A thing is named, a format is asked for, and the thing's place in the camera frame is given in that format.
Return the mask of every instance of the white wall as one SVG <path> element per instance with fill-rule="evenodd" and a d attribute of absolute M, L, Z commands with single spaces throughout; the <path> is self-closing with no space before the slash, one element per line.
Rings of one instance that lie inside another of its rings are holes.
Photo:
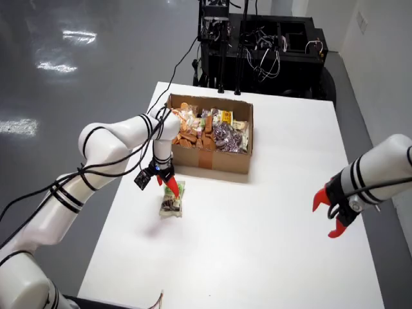
<path fill-rule="evenodd" d="M 294 0 L 292 3 L 292 16 L 304 17 L 308 9 L 309 0 Z"/>
<path fill-rule="evenodd" d="M 340 52 L 357 0 L 294 0 L 293 16 L 314 19 L 322 28 L 329 50 Z"/>
<path fill-rule="evenodd" d="M 368 21 L 364 34 L 358 10 Z M 374 145 L 394 133 L 412 138 L 411 31 L 410 0 L 359 0 L 349 23 L 341 55 Z M 393 203 L 412 253 L 412 191 Z"/>
<path fill-rule="evenodd" d="M 242 9 L 235 8 L 234 6 L 230 6 L 229 12 L 230 13 L 243 13 L 243 8 L 245 5 L 244 0 L 231 0 L 232 3 L 235 5 L 239 5 Z M 247 8 L 248 14 L 255 14 L 255 3 L 257 1 L 257 13 L 259 15 L 270 15 L 270 8 L 272 6 L 272 0 L 250 0 L 249 6 Z"/>

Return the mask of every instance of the electrical wiring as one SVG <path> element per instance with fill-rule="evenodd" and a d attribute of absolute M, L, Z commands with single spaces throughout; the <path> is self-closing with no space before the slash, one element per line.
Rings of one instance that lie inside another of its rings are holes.
<path fill-rule="evenodd" d="M 177 65 L 174 66 L 174 70 L 173 70 L 173 75 L 172 78 L 170 79 L 169 85 L 167 86 L 166 90 L 162 92 L 162 94 L 157 98 L 156 102 L 149 108 L 149 110 L 147 111 L 147 113 L 149 114 L 151 112 L 151 110 L 153 109 L 153 107 L 157 104 L 157 102 L 159 102 L 160 98 L 162 97 L 162 95 L 164 95 L 166 92 L 169 91 L 170 85 L 172 84 L 172 81 L 174 79 L 174 75 L 176 74 L 176 69 L 179 66 L 179 64 L 182 63 L 182 61 L 186 58 L 187 54 L 191 52 L 192 47 L 194 45 L 194 43 L 196 42 L 196 40 L 198 39 L 198 36 L 196 36 L 196 38 L 193 40 L 193 43 L 191 44 L 191 47 L 189 48 L 189 50 L 185 53 L 185 55 L 182 57 L 182 59 L 180 59 L 180 61 L 178 62 Z"/>
<path fill-rule="evenodd" d="M 26 221 L 24 221 L 17 229 L 14 230 L 14 232 L 11 233 L 10 236 L 7 237 L 6 240 L 3 241 L 3 243 L 0 245 L 0 250 L 14 237 L 17 235 L 18 232 L 21 231 L 21 229 L 23 227 L 25 227 L 27 225 L 27 223 L 29 223 L 36 214 L 38 214 L 42 208 L 44 207 L 44 205 L 46 205 L 46 202 L 53 196 L 53 193 L 58 191 L 63 185 L 65 185 L 66 183 L 68 183 L 71 179 L 73 179 L 74 177 L 76 177 L 78 172 L 73 173 L 68 175 L 67 179 L 65 179 L 61 184 L 59 184 L 49 195 L 47 195 L 47 197 L 41 202 L 41 204 L 38 206 L 38 208 L 29 216 L 29 218 L 26 219 Z"/>
<path fill-rule="evenodd" d="M 240 9 L 242 9 L 242 7 L 241 7 L 240 5 L 235 5 L 232 1 L 229 1 L 229 3 L 230 3 L 232 6 L 234 6 L 235 8 L 240 8 Z"/>
<path fill-rule="evenodd" d="M 263 58 L 262 58 L 262 61 L 260 62 L 260 65 L 259 65 L 259 66 L 253 66 L 252 61 L 251 61 L 252 56 L 251 56 L 249 50 L 248 50 L 246 47 L 244 47 L 244 50 L 245 50 L 246 53 L 247 53 L 247 54 L 246 54 L 246 59 L 247 59 L 247 62 L 249 63 L 249 66 L 253 69 L 253 71 L 258 72 L 257 78 L 259 79 L 259 77 L 260 77 L 261 74 L 264 75 L 264 77 L 263 77 L 261 80 L 259 80 L 259 82 L 263 82 L 266 78 L 274 79 L 274 78 L 276 78 L 276 77 L 279 75 L 279 72 L 280 72 L 280 57 L 279 57 L 279 51 L 276 51 L 275 61 L 273 62 L 270 71 L 267 72 L 267 71 L 265 71 L 265 70 L 261 67 L 261 65 L 262 65 L 262 63 L 263 63 L 263 60 L 265 59 L 266 54 L 268 53 L 268 50 L 266 50 L 266 52 L 265 52 L 265 54 L 264 54 L 264 56 L 263 56 Z M 275 66 L 276 63 L 278 63 L 278 65 L 277 65 L 277 71 L 276 71 L 276 73 L 272 73 L 272 70 L 273 70 L 273 68 L 274 68 L 274 66 Z"/>
<path fill-rule="evenodd" d="M 169 85 L 168 85 L 167 89 L 166 89 L 163 93 L 160 94 L 160 96 L 157 98 L 156 102 L 149 108 L 149 111 L 148 111 L 147 113 L 149 113 L 149 112 L 153 109 L 153 107 L 157 104 L 157 102 L 160 100 L 160 98 L 163 96 L 163 94 L 169 90 L 170 85 L 171 85 L 171 83 L 172 83 L 172 81 L 173 81 L 173 79 L 174 79 L 174 76 L 175 76 L 175 74 L 176 74 L 176 69 L 177 69 L 177 67 L 182 63 L 182 61 L 184 60 L 184 58 L 186 58 L 187 54 L 189 54 L 189 52 L 192 50 L 192 47 L 193 47 L 194 43 L 196 42 L 197 38 L 198 38 L 198 37 L 196 36 L 196 38 L 195 38 L 195 40 L 193 40 L 193 43 L 191 44 L 191 47 L 189 48 L 189 50 L 185 53 L 185 55 L 182 57 L 182 59 L 181 59 L 181 60 L 178 62 L 178 64 L 174 67 L 173 75 L 172 75 L 172 78 L 171 78 L 171 80 L 170 80 L 170 82 L 169 82 Z M 58 179 L 58 180 L 55 180 L 54 182 L 52 182 L 51 184 L 47 185 L 46 187 L 44 187 L 44 188 L 42 188 L 42 189 L 39 189 L 39 190 L 37 190 L 37 191 L 33 191 L 33 192 L 29 193 L 29 194 L 25 194 L 24 196 L 20 196 L 20 197 L 14 199 L 13 201 L 11 201 L 11 202 L 3 209 L 2 213 L 0 214 L 0 221 L 4 218 L 6 212 L 10 209 L 10 207 L 11 207 L 12 205 L 15 205 L 15 204 L 16 204 L 17 202 L 19 202 L 19 201 L 22 201 L 22 200 L 25 200 L 25 199 L 30 198 L 30 197 L 32 197 L 32 196 L 38 195 L 38 194 L 40 194 L 40 193 L 42 193 L 42 192 L 45 192 L 45 191 L 47 191 L 47 190 L 51 190 L 51 194 L 49 194 L 49 195 L 42 201 L 42 203 L 38 206 L 38 208 L 29 216 L 29 218 L 28 218 L 26 221 L 24 221 L 23 224 L 20 225 L 20 226 L 6 239 L 6 241 L 4 241 L 4 242 L 0 245 L 0 249 L 3 248 L 28 222 L 30 222 L 30 221 L 34 218 L 34 216 L 44 207 L 44 205 L 46 204 L 46 202 L 53 196 L 53 193 L 57 192 L 64 184 L 66 184 L 66 183 L 69 182 L 70 180 L 74 179 L 74 177 L 79 176 L 79 175 L 82 175 L 82 174 L 96 174 L 96 175 L 99 175 L 99 176 L 117 178 L 117 177 L 125 176 L 125 175 L 133 172 L 133 171 L 140 165 L 140 162 L 143 160 L 144 156 L 146 155 L 146 152 L 147 152 L 147 149 L 148 149 L 148 147 L 149 147 L 151 138 L 153 137 L 153 135 L 154 135 L 155 133 L 157 133 L 157 130 L 160 128 L 160 126 L 163 125 L 163 123 L 165 122 L 165 120 L 167 119 L 167 117 L 171 114 L 171 110 L 169 110 L 169 112 L 165 115 L 165 110 L 166 110 L 166 109 L 164 109 L 164 113 L 163 113 L 163 115 L 162 115 L 162 118 L 159 120 L 159 122 L 157 123 L 157 125 L 155 125 L 154 129 L 152 130 L 151 134 L 148 136 L 148 138 L 146 139 L 146 141 L 145 141 L 140 147 L 138 147 L 137 149 L 135 149 L 134 151 L 132 151 L 132 152 L 131 152 L 130 154 L 128 154 L 127 156 L 125 156 L 125 157 L 123 157 L 123 158 L 121 158 L 121 159 L 115 160 L 115 161 L 113 161 L 113 162 L 108 162 L 108 163 L 104 163 L 104 164 L 93 164 L 93 165 L 88 165 L 88 166 L 86 166 L 86 167 L 82 167 L 82 168 L 78 169 L 77 172 L 68 174 L 68 175 L 66 175 L 66 176 L 64 176 L 64 177 L 62 177 L 62 178 L 60 178 L 60 179 Z M 132 168 L 130 168 L 128 171 L 124 171 L 123 173 L 118 173 L 118 174 L 109 174 L 109 173 L 103 173 L 103 172 L 99 172 L 99 171 L 92 171 L 92 170 L 90 170 L 90 169 L 94 169 L 94 168 L 99 168 L 99 167 L 105 167 L 105 166 L 115 165 L 115 164 L 118 164 L 118 163 L 120 163 L 120 162 L 123 162 L 123 161 L 129 159 L 130 157 L 132 157 L 133 155 L 137 154 L 137 153 L 138 153 L 139 151 L 141 151 L 144 147 L 145 147 L 145 149 L 142 151 L 141 157 L 140 157 L 139 161 L 138 161 Z"/>
<path fill-rule="evenodd" d="M 162 307 L 163 294 L 164 294 L 164 293 L 163 293 L 163 290 L 162 290 L 162 291 L 160 292 L 160 296 L 159 296 L 157 302 L 156 302 L 153 306 L 149 307 L 148 309 L 154 309 L 154 308 L 156 308 L 157 305 L 159 305 L 159 309 L 161 309 L 161 307 Z"/>
<path fill-rule="evenodd" d="M 369 190 L 383 188 L 383 187 L 390 187 L 392 185 L 400 185 L 402 183 L 407 183 L 407 182 L 412 182 L 412 177 L 399 178 L 399 179 L 394 179 L 394 180 L 388 180 L 386 182 L 379 182 L 379 183 L 376 183 L 374 185 L 367 185 L 363 188 L 359 188 L 359 189 L 356 189 L 356 190 L 353 190 L 353 191 L 350 191 L 350 192 L 346 193 L 344 195 L 344 197 L 345 198 L 350 198 L 351 196 L 356 195 L 358 193 L 362 193 L 364 191 L 369 191 Z M 329 206 L 328 218 L 333 219 L 334 217 L 336 217 L 338 212 L 339 212 L 339 208 L 336 205 Z"/>
<path fill-rule="evenodd" d="M 276 61 L 277 61 L 277 72 L 275 73 L 275 75 L 269 76 L 271 74 L 272 70 L 273 70 L 273 67 L 275 66 Z M 277 77 L 279 75 L 280 70 L 281 70 L 281 62 L 280 62 L 280 58 L 279 58 L 279 51 L 276 51 L 276 59 L 273 62 L 273 65 L 270 68 L 270 71 L 259 82 L 263 82 L 267 77 L 269 77 L 270 79 L 274 79 L 275 77 Z"/>
<path fill-rule="evenodd" d="M 359 188 L 359 189 L 346 193 L 345 198 L 349 198 L 352 195 L 355 195 L 355 194 L 358 194 L 364 191 L 369 191 L 369 190 L 383 188 L 383 187 L 390 187 L 391 185 L 400 185 L 401 183 L 407 183 L 407 182 L 412 182 L 412 177 L 399 178 L 399 179 L 394 179 L 394 180 L 388 180 L 386 182 L 379 182 L 374 185 L 367 185 L 363 188 Z"/>
<path fill-rule="evenodd" d="M 308 48 L 308 45 L 309 45 L 310 43 L 315 43 L 316 46 L 317 46 L 317 43 L 321 43 L 322 46 L 321 46 L 321 50 L 319 51 L 319 53 L 322 53 L 322 51 L 323 51 L 323 43 L 322 43 L 322 41 L 320 41 L 320 40 L 309 41 L 308 44 L 306 44 L 306 46 L 304 47 L 304 53 L 306 53 L 306 49 Z"/>

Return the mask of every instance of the black machine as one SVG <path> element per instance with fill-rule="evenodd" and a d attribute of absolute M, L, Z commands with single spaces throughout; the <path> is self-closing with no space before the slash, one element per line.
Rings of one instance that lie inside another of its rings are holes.
<path fill-rule="evenodd" d="M 328 45 L 311 17 L 229 13 L 229 0 L 200 0 L 194 86 L 318 98 L 335 104 L 335 85 L 324 68 Z"/>

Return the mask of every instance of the yellow label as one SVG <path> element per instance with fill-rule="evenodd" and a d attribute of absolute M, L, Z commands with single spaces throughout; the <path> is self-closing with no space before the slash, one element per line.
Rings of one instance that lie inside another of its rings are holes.
<path fill-rule="evenodd" d="M 233 112 L 231 111 L 221 111 L 221 121 L 226 122 L 227 124 L 233 125 Z"/>

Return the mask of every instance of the wall outlet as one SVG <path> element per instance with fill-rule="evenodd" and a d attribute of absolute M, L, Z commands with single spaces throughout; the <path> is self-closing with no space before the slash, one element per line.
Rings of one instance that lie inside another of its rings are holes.
<path fill-rule="evenodd" d="M 356 14 L 356 21 L 358 23 L 358 26 L 362 32 L 362 34 L 365 33 L 366 31 L 366 26 L 368 25 L 368 21 L 366 20 L 366 18 L 363 16 L 363 14 L 361 13 L 361 11 L 358 11 L 358 14 Z"/>

